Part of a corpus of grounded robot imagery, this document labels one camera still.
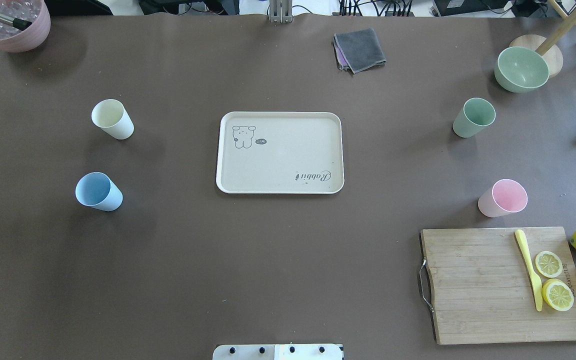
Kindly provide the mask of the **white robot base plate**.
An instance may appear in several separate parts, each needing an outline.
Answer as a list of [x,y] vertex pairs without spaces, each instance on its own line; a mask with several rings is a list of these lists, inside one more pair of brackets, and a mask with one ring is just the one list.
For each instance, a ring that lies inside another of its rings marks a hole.
[[215,348],[213,360],[343,360],[342,344],[222,344]]

